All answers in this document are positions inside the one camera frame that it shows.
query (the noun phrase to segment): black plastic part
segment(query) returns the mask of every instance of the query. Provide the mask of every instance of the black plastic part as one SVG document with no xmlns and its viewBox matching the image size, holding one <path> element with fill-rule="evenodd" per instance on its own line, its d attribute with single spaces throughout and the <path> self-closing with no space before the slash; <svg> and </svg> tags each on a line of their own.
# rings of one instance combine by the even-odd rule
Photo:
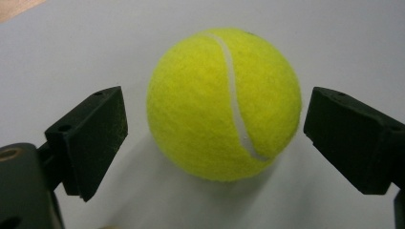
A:
<svg viewBox="0 0 405 229">
<path fill-rule="evenodd" d="M 346 94 L 315 87 L 304 133 L 361 193 L 383 195 L 393 180 L 405 187 L 400 162 L 405 125 L 389 116 Z"/>
<path fill-rule="evenodd" d="M 403 190 L 399 191 L 394 200 L 395 209 L 395 228 L 405 229 L 405 193 Z"/>
<path fill-rule="evenodd" d="M 96 192 L 122 141 L 128 135 L 125 107 L 120 87 L 92 94 L 46 132 L 48 144 L 41 155 L 49 160 L 49 184 L 55 187 L 59 171 L 52 161 L 62 161 L 63 184 L 68 195 L 85 201 Z"/>
<path fill-rule="evenodd" d="M 50 190 L 54 190 L 62 182 L 63 177 L 65 177 L 65 167 L 61 156 L 57 156 L 51 150 L 48 142 L 39 147 L 38 154 L 46 175 L 48 187 Z"/>
<path fill-rule="evenodd" d="M 0 229 L 63 228 L 33 145 L 0 148 L 0 194 Z"/>
</svg>

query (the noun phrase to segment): white background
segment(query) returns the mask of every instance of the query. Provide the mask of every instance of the white background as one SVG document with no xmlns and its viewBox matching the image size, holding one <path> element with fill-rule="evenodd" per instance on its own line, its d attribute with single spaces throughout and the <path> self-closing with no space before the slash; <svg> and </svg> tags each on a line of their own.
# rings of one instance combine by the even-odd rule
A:
<svg viewBox="0 0 405 229">
<path fill-rule="evenodd" d="M 304 108 L 296 137 L 260 175 L 192 177 L 149 134 L 145 96 L 160 56 L 213 27 L 275 45 Z M 88 95 L 120 85 L 129 135 L 95 197 L 56 190 L 67 229 L 394 228 L 393 199 L 363 196 L 303 134 L 311 90 L 335 89 L 405 122 L 405 1 L 49 0 L 0 24 L 0 146 L 30 142 Z"/>
</svg>

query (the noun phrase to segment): white seam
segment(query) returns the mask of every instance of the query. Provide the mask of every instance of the white seam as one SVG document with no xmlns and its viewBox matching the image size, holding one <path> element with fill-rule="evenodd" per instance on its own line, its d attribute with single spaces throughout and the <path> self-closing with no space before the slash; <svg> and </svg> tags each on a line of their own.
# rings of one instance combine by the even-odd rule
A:
<svg viewBox="0 0 405 229">
<path fill-rule="evenodd" d="M 250 136 L 247 133 L 244 119 L 241 116 L 241 110 L 239 109 L 238 103 L 238 96 L 236 94 L 236 75 L 233 68 L 232 53 L 230 52 L 229 48 L 227 47 L 227 45 L 225 44 L 225 42 L 222 40 L 221 37 L 209 32 L 207 32 L 206 35 L 215 39 L 217 43 L 221 46 L 224 53 L 224 60 L 226 62 L 228 75 L 229 93 L 231 98 L 233 120 L 235 123 L 235 127 L 238 131 L 239 141 L 252 157 L 258 160 L 266 161 L 268 160 L 268 158 L 257 154 L 256 150 L 254 149 Z"/>
</svg>

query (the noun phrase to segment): yellow tennis ball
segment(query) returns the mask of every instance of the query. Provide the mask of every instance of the yellow tennis ball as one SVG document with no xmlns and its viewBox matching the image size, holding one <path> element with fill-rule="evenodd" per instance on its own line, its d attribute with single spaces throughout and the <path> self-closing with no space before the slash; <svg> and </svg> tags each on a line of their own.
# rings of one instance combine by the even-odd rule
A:
<svg viewBox="0 0 405 229">
<path fill-rule="evenodd" d="M 266 40 L 213 29 L 161 58 L 146 105 L 165 155 L 192 175 L 231 181 L 257 175 L 288 145 L 301 95 L 293 69 Z"/>
</svg>

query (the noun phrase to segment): tennis ball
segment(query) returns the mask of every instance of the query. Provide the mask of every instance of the tennis ball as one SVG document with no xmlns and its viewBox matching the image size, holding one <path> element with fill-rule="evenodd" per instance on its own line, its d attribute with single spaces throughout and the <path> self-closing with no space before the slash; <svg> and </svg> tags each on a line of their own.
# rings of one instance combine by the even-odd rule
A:
<svg viewBox="0 0 405 229">
<path fill-rule="evenodd" d="M 288 145 L 301 95 L 293 69 L 266 40 L 212 29 L 160 59 L 146 107 L 153 138 L 175 164 L 231 181 L 259 174 Z"/>
</svg>

